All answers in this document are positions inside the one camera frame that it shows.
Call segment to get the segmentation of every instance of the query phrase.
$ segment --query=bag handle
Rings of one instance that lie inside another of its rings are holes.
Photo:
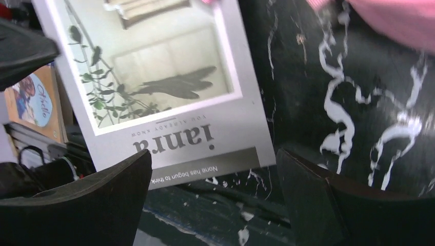
[[[38,153],[39,154],[39,156],[41,157],[41,162],[42,162],[42,165],[45,165],[45,161],[44,161],[44,153],[43,153],[43,151],[40,149],[40,148],[38,148],[38,147],[36,147],[36,146],[32,146],[32,145],[29,145],[29,146],[26,146],[26,147],[24,147],[24,148],[22,148],[20,151],[19,151],[19,153],[18,153],[18,165],[24,170],[24,172],[26,172],[27,173],[27,175],[36,183],[36,185],[38,186],[38,188],[40,189],[40,191],[42,192],[42,191],[46,191],[47,189],[45,188],[45,186],[38,180],[38,178],[34,175],[34,173],[29,169],[29,168],[27,168],[27,166],[26,165],[24,165],[23,163],[22,163],[22,159],[23,159],[23,152],[25,151],[25,150],[33,150],[33,151],[35,151],[36,153]]]
[[[44,153],[43,153],[43,151],[42,151],[40,148],[38,148],[38,147],[36,147],[36,146],[32,146],[32,145],[26,146],[26,147],[22,148],[22,149],[19,151],[19,153],[18,153],[18,164],[20,164],[20,165],[23,164],[23,163],[22,163],[22,159],[23,159],[23,152],[24,152],[25,150],[33,150],[33,151],[35,151],[36,153],[38,153],[38,155],[41,157],[42,165],[45,165],[45,161],[44,161]]]

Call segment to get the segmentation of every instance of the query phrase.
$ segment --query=pink fabric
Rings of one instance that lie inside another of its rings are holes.
[[[307,1],[318,10],[332,0]],[[435,0],[347,1],[377,32],[398,43],[435,54]]]

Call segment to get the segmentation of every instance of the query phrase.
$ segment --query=black marble surface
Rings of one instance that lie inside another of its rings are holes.
[[[341,162],[365,184],[374,172],[379,189],[435,194],[432,56],[375,33],[346,4],[239,3],[275,148],[334,172]]]

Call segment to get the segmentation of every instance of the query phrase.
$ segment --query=magazine cover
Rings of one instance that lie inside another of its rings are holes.
[[[9,119],[64,142],[53,67],[46,65],[5,91]]]
[[[34,6],[97,171],[148,149],[156,189],[275,164],[237,1]]]

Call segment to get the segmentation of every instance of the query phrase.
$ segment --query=black surface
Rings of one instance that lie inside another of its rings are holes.
[[[279,151],[278,167],[298,245],[435,243],[435,198],[368,187],[286,150]],[[312,193],[301,196],[299,186]]]
[[[278,151],[276,165],[297,245],[329,246],[344,241],[347,229],[328,180],[284,149]]]
[[[342,121],[331,120],[324,106],[333,78],[320,64],[319,45],[329,23],[336,44],[330,45],[331,55],[327,54],[326,62],[338,67],[337,57],[341,53],[345,76],[353,79],[365,97],[374,88],[380,88],[390,91],[396,103],[406,105],[414,86],[410,71],[413,66],[419,66],[420,53],[377,34],[350,10],[345,55],[345,26],[338,22],[338,15],[343,11],[340,5],[333,6],[334,11],[316,13],[305,0],[254,0],[239,1],[239,4],[276,149],[289,146],[298,155],[336,172],[339,155],[320,147],[329,134],[349,130],[346,144],[352,143],[352,148],[343,161],[341,174],[368,185],[370,163],[379,159],[372,185],[380,189],[393,157],[415,140],[409,152],[395,160],[386,189],[423,197],[435,194],[432,189],[435,152],[431,144],[435,140],[432,56],[426,56],[427,74],[417,101],[410,108],[400,109],[385,95],[372,95],[368,104],[358,103],[355,87],[350,83],[339,84],[331,102],[350,117],[351,124],[346,126]],[[396,131],[401,134],[385,141],[382,155],[377,158],[379,149],[374,147],[392,127],[402,127]],[[415,137],[409,131],[416,132]],[[345,143],[343,136],[339,142]],[[338,152],[342,154],[343,149],[339,147]]]
[[[0,91],[52,62],[59,51],[51,39],[0,19]]]
[[[229,196],[213,188],[209,183],[191,183],[149,191],[138,228],[173,246],[240,245],[239,231],[245,229],[249,232],[245,245],[294,245],[283,206],[268,207],[254,197]],[[252,214],[252,219],[244,218],[244,213]],[[149,219],[159,222],[154,227]]]
[[[145,150],[32,198],[0,200],[2,245],[132,245],[151,179]]]

